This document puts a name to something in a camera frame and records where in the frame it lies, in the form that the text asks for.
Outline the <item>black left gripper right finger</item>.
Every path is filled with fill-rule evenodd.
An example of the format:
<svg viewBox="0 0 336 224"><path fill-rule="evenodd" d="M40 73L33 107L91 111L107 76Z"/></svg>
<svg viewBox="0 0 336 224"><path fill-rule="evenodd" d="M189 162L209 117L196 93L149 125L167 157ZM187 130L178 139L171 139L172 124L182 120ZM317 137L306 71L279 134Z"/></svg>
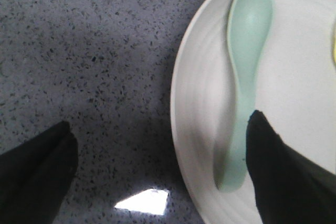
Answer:
<svg viewBox="0 0 336 224"><path fill-rule="evenodd" d="M335 174L285 144L261 111L249 119L246 149L263 223L335 223Z"/></svg>

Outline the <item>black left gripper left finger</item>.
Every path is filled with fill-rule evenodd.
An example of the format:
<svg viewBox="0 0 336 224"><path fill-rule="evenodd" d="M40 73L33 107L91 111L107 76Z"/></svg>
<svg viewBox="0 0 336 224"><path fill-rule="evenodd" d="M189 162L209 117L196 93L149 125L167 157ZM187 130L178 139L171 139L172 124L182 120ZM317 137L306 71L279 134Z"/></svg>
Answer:
<svg viewBox="0 0 336 224"><path fill-rule="evenodd" d="M1 155L1 223L52 223L78 167L78 141L61 121Z"/></svg>

